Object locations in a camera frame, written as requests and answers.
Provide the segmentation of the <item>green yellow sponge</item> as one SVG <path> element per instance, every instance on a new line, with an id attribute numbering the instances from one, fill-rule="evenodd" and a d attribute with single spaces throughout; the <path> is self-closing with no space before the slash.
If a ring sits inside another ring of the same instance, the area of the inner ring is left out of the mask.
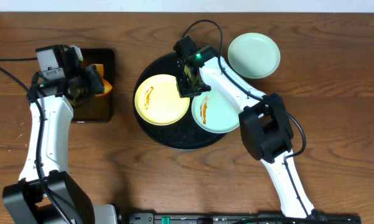
<path id="1" fill-rule="evenodd" d="M 103 91 L 103 93 L 96 94 L 95 96 L 96 96 L 96 97 L 105 96 L 105 95 L 109 94 L 109 93 L 112 91 L 113 87 L 112 87 L 112 85 L 111 85 L 107 80 L 105 80 L 104 77 L 103 77 L 104 74 L 105 74 L 105 70 L 104 70 L 104 66 L 103 66 L 103 64 L 95 64 L 95 67 L 96 67 L 96 70 L 97 70 L 99 76 L 101 77 L 101 81 L 103 82 L 103 87 L 104 87 L 104 91 Z"/>

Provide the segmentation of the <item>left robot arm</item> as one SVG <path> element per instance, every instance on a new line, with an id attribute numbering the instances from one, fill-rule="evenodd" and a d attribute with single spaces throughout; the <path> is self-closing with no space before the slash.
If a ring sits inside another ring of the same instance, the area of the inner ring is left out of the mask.
<path id="1" fill-rule="evenodd" d="M 27 91 L 32 113 L 27 159 L 18 182 L 2 193 L 15 223 L 117 223 L 115 206 L 92 204 L 68 168 L 71 100 L 109 93 L 112 87 L 103 76 L 102 64 L 58 78 L 46 78 L 42 72 L 33 76 Z"/>

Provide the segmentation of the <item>yellow plate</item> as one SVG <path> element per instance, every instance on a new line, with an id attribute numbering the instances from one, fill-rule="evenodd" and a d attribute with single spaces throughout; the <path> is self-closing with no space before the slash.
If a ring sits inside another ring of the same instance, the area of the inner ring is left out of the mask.
<path id="1" fill-rule="evenodd" d="M 144 80 L 136 90 L 134 106 L 138 115 L 156 126 L 180 120 L 188 111 L 190 98 L 181 98 L 176 77 L 159 74 Z"/>

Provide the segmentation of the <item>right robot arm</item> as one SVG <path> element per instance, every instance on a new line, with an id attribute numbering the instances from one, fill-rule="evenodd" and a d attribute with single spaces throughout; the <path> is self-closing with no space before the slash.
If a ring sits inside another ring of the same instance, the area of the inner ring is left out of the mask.
<path id="1" fill-rule="evenodd" d="M 174 46 L 184 71 L 176 77 L 182 97 L 218 90 L 238 112 L 241 139 L 250 155 L 269 173 L 287 217 L 311 218 L 314 205 L 297 174 L 292 150 L 292 124 L 282 98 L 266 95 L 245 82 L 211 46 L 199 48 L 183 40 Z"/>

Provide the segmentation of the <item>light green plate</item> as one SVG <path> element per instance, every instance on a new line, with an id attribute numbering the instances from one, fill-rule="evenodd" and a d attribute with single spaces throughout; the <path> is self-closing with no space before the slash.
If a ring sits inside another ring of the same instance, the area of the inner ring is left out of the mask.
<path id="1" fill-rule="evenodd" d="M 246 33 L 231 42 L 228 61 L 241 76 L 260 79 L 271 75 L 278 68 L 281 53 L 275 41 L 268 36 Z"/>
<path id="2" fill-rule="evenodd" d="M 193 98 L 192 116 L 202 129 L 215 134 L 228 133 L 240 125 L 237 111 L 216 90 Z"/>

